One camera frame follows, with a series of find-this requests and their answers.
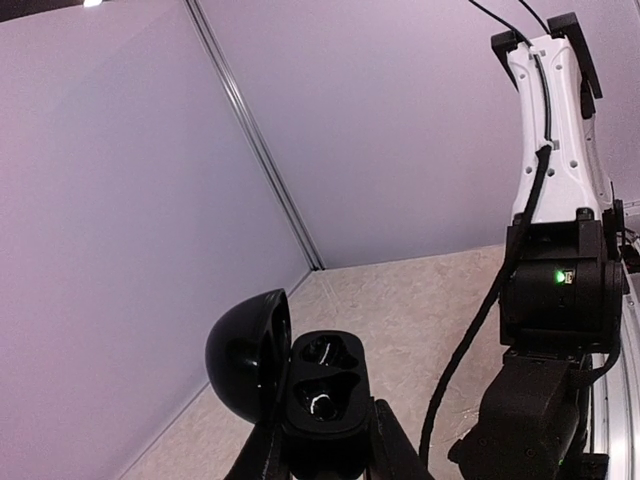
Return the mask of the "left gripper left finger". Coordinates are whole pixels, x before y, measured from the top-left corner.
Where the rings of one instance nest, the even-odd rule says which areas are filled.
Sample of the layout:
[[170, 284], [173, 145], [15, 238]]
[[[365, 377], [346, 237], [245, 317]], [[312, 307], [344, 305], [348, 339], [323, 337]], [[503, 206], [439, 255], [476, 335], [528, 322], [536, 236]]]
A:
[[284, 421], [259, 421], [227, 473], [227, 480], [292, 479], [291, 453]]

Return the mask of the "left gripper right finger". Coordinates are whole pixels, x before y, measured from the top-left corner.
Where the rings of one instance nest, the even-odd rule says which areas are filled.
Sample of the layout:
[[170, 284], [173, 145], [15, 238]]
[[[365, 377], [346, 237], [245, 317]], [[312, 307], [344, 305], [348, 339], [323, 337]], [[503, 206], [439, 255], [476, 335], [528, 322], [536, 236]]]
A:
[[373, 402], [369, 426], [370, 479], [427, 480], [430, 473], [420, 460], [390, 405]]

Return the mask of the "black round charging case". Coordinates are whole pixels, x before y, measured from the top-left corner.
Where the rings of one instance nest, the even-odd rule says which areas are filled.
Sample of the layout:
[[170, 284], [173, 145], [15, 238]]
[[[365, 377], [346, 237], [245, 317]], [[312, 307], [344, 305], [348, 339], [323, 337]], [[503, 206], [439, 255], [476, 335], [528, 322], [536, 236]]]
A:
[[337, 439], [368, 422], [361, 340], [338, 330], [294, 338], [282, 289], [244, 300], [216, 321], [205, 364], [217, 397], [252, 424], [279, 423], [291, 436]]

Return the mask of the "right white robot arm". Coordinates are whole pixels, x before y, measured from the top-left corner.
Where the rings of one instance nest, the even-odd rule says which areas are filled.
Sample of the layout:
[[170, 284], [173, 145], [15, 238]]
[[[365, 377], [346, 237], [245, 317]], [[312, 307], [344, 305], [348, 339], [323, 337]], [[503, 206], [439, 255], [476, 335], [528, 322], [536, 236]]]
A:
[[592, 387], [621, 352], [623, 207], [597, 157], [602, 90], [579, 20], [542, 29], [491, 39], [519, 94], [523, 160], [504, 263], [454, 353], [497, 306], [503, 364], [448, 454], [466, 479], [602, 479], [609, 462], [586, 444]]

